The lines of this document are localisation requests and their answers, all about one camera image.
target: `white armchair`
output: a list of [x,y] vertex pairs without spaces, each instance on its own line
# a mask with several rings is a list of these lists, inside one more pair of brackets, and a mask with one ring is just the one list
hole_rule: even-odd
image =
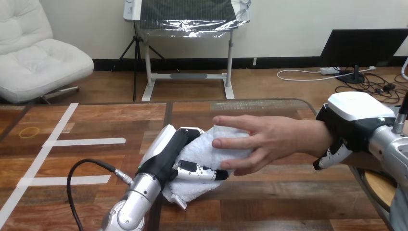
[[80,49],[52,39],[38,0],[0,0],[0,97],[22,103],[77,90],[48,94],[93,72]]

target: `finger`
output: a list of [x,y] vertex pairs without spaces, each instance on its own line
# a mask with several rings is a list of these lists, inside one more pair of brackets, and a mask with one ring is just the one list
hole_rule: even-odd
[[250,149],[259,147],[260,136],[253,135],[241,138],[217,138],[212,145],[220,149]]
[[253,153],[249,155],[249,157],[245,159],[237,159],[237,160],[226,160],[221,163],[221,167],[223,169],[239,169],[239,168],[250,168],[257,165],[261,162],[268,153],[258,148]]
[[238,128],[246,131],[259,130],[262,125],[257,124],[256,116],[241,115],[241,116],[224,116],[219,115],[213,118],[213,123],[219,126]]
[[236,171],[234,171],[234,175],[235,176],[245,176],[245,175],[248,175],[248,174],[256,173],[259,170],[261,170],[263,167],[268,165],[269,163],[270,163],[270,161],[268,159],[264,159],[254,167],[237,169]]

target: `robotic arm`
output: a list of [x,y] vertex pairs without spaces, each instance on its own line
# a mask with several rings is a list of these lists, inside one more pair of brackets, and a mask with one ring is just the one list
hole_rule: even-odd
[[316,170],[338,164],[353,152],[376,157],[408,192],[408,137],[402,133],[408,114],[408,94],[399,113],[370,95],[342,92],[332,95],[316,119],[324,121],[337,142],[314,163]]
[[[376,157],[382,167],[408,192],[408,137],[402,133],[408,114],[408,94],[397,116],[370,95],[362,92],[342,92],[332,95],[324,104],[317,120],[324,121],[335,142],[316,162],[323,170],[342,162],[353,152],[365,151]],[[166,126],[143,157],[132,180],[115,170],[114,173],[129,187],[123,198],[102,222],[101,231],[142,231],[145,215],[165,185],[175,178],[185,180],[226,180],[227,171],[212,170],[176,159],[184,146],[199,137],[199,128]],[[185,207],[177,195],[173,202]]]
[[[226,180],[228,172],[212,170],[197,163],[180,160],[175,163],[184,146],[203,134],[199,128],[176,130],[167,125],[156,137],[140,162],[136,177],[132,180],[121,171],[115,174],[129,188],[125,196],[109,212],[102,222],[101,231],[141,231],[145,225],[145,214],[164,186],[175,178],[186,180]],[[174,202],[185,207],[178,196]]]

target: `yellow circle marking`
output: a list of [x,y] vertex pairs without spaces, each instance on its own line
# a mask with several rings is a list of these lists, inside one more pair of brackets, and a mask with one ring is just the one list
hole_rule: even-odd
[[[34,135],[31,135],[31,136],[22,136],[22,135],[21,135],[21,133],[23,133],[23,132],[25,132],[25,131],[27,131],[27,130],[29,130],[29,129],[35,129],[35,130],[36,130],[36,132],[34,133]],[[21,130],[20,133],[18,134],[18,136],[19,136],[20,138],[22,138],[22,139],[28,139],[28,138],[33,138],[33,137],[35,137],[38,133],[39,133],[39,128],[37,128],[37,127],[28,127],[28,128],[25,128],[25,129]]]

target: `white tape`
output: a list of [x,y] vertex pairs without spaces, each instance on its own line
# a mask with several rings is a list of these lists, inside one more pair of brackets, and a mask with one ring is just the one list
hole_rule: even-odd
[[119,143],[125,143],[125,142],[126,142],[126,139],[125,139],[125,138],[46,141],[46,142],[43,144],[43,147],[75,146],[75,145],[100,145],[100,144],[119,144]]
[[[91,176],[91,177],[72,177],[71,185],[81,184],[106,184],[111,175]],[[21,178],[17,186],[54,186],[66,185],[67,177],[37,177]]]
[[[78,103],[72,103],[69,105],[68,109],[65,111],[63,117],[61,117],[60,121],[58,122],[57,126],[52,131],[51,135],[48,137],[47,141],[55,141],[60,136],[62,130],[66,126],[66,123],[71,118],[72,114],[74,113]],[[41,151],[31,164],[30,168],[24,174],[24,180],[20,179],[21,182],[27,184],[31,181],[35,175],[37,174],[39,168],[41,167],[42,163],[44,162],[45,158],[47,158],[48,154],[50,153],[52,147],[42,147]],[[24,192],[27,190],[27,185],[17,185],[14,189],[12,195],[7,199],[6,203],[0,210],[0,229],[6,223],[7,219],[9,218],[10,214],[16,207],[17,203],[20,201],[21,197],[23,196]]]

